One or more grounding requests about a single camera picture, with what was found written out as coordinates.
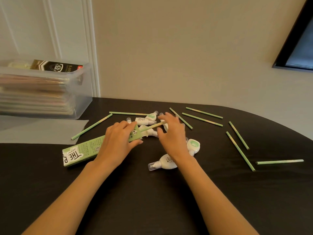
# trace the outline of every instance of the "right hand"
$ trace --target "right hand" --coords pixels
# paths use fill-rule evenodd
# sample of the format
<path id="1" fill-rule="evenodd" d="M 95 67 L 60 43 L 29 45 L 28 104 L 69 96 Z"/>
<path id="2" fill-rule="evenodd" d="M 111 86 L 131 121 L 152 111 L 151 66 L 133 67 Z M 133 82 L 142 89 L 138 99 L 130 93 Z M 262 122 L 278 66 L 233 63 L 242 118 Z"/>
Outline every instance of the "right hand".
<path id="1" fill-rule="evenodd" d="M 168 124 L 167 133 L 158 127 L 157 134 L 165 151 L 171 158 L 177 160 L 185 155 L 189 155 L 186 144 L 185 127 L 179 122 L 178 117 L 174 117 L 166 112 L 165 115 L 158 116 L 160 120 L 165 120 Z"/>

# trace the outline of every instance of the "left hand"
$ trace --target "left hand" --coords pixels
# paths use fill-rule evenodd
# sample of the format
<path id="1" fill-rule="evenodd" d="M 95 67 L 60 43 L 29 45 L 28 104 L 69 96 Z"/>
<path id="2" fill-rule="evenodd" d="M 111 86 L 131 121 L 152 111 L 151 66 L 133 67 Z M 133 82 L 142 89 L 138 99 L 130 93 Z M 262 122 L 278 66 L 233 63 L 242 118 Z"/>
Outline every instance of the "left hand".
<path id="1" fill-rule="evenodd" d="M 109 163 L 113 166 L 113 170 L 120 165 L 130 150 L 143 143 L 139 139 L 128 142 L 129 134 L 134 130 L 136 124 L 137 122 L 129 124 L 126 121 L 122 121 L 108 127 L 102 146 L 94 162 L 103 167 L 106 167 Z"/>

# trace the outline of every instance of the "beige wall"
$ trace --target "beige wall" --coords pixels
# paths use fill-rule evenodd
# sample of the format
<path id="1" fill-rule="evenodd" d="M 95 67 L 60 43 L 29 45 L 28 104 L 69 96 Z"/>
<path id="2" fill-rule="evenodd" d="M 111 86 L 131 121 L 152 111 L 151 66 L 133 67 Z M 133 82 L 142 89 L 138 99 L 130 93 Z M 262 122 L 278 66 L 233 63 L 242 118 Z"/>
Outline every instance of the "beige wall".
<path id="1" fill-rule="evenodd" d="M 313 139 L 313 74 L 271 68 L 304 2 L 93 0 L 101 96 L 228 106 Z"/>

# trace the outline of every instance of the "correction fluid bottle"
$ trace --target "correction fluid bottle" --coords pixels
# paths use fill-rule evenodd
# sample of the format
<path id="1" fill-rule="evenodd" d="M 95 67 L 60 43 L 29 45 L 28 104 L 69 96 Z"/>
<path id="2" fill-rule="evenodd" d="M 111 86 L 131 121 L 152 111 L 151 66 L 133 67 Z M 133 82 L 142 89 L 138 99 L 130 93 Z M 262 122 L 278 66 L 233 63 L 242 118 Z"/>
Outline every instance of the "correction fluid bottle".
<path id="1" fill-rule="evenodd" d="M 145 125 L 140 126 L 139 130 L 144 129 L 144 128 L 147 128 L 147 126 L 145 126 Z M 141 135 L 146 136 L 146 137 L 148 137 L 148 136 L 158 137 L 157 131 L 153 130 L 152 128 L 141 132 Z"/>
<path id="2" fill-rule="evenodd" d="M 159 161 L 148 164 L 149 171 L 153 171 L 159 168 L 174 169 L 176 167 L 177 166 L 175 162 L 172 160 L 172 158 L 168 154 L 163 155 Z"/>
<path id="3" fill-rule="evenodd" d="M 167 132 L 168 131 L 168 124 L 167 123 L 163 124 L 163 127 L 164 127 L 165 131 Z"/>
<path id="4" fill-rule="evenodd" d="M 148 119 L 145 119 L 145 118 L 136 118 L 135 121 L 137 122 L 138 126 L 156 124 L 156 121 L 151 121 L 151 120 L 148 120 Z"/>
<path id="5" fill-rule="evenodd" d="M 187 148 L 190 155 L 196 154 L 200 150 L 200 143 L 194 139 L 189 139 L 187 142 Z"/>
<path id="6" fill-rule="evenodd" d="M 158 112 L 154 111 L 152 114 L 148 114 L 146 116 L 146 119 L 151 120 L 151 121 L 155 121 L 157 118 Z"/>

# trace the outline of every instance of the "stack of items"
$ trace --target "stack of items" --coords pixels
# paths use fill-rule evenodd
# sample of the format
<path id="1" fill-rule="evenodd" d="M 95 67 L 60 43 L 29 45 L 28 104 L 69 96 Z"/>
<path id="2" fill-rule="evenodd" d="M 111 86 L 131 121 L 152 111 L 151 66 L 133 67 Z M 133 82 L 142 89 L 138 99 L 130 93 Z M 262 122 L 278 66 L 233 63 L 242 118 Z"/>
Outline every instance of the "stack of items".
<path id="1" fill-rule="evenodd" d="M 92 101 L 88 66 L 73 72 L 7 66 L 0 67 L 0 114 L 77 119 Z"/>

